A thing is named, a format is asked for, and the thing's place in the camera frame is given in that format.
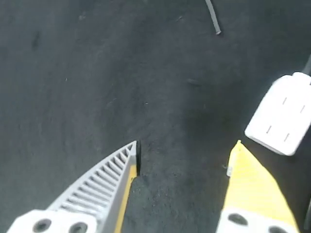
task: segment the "yellow strip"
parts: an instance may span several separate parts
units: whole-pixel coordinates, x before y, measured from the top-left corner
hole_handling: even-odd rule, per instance
[[[231,160],[233,169],[224,208],[244,209],[297,228],[277,182],[241,141],[237,142],[230,156],[234,157]]]
[[[124,214],[125,214],[125,209],[126,209],[126,204],[127,204],[128,196],[130,194],[131,184],[132,184],[132,181],[135,177],[137,177],[137,167],[136,167],[136,165],[132,165],[130,167],[130,172],[129,172],[128,180],[127,180],[126,187],[124,190],[124,195],[123,195],[122,203],[120,206],[120,211],[119,211],[118,220],[116,223],[114,233],[120,233],[121,232],[122,223],[123,223]]]

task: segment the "dark gray carpet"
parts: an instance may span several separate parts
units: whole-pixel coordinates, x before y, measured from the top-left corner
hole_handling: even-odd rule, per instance
[[[273,80],[311,53],[311,2],[214,6],[220,37],[204,0],[0,0],[1,232],[135,139],[142,176],[123,232],[214,232],[238,139],[302,224],[310,133],[290,159],[243,131]]]

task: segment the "white plastic block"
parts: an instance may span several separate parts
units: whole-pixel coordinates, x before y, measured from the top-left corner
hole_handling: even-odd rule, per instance
[[[216,233],[298,233],[293,226],[238,208],[222,211]]]
[[[7,233],[96,233],[96,218],[65,211],[32,210],[18,217]]]
[[[300,72],[276,80],[245,135],[278,154],[294,155],[311,124],[310,83],[311,77]]]

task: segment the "screw hole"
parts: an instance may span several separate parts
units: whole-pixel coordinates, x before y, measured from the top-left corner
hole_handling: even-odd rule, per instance
[[[85,233],[86,231],[87,225],[83,222],[75,223],[69,229],[69,233]]]
[[[228,219],[231,222],[234,222],[234,223],[239,224],[239,225],[243,225],[243,226],[247,226],[248,225],[247,220],[243,216],[241,216],[239,214],[230,214],[228,216]]]
[[[283,230],[280,227],[273,226],[269,227],[269,233],[287,233],[287,231]]]
[[[51,220],[47,218],[42,219],[34,225],[33,232],[35,233],[44,232],[50,227],[51,223],[52,223]]]

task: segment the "gray plastic part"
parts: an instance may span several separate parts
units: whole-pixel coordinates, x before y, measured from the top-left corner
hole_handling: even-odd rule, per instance
[[[130,168],[139,163],[137,148],[138,142],[134,141],[104,158],[63,192],[48,210],[91,215],[97,219],[97,232],[114,232]]]

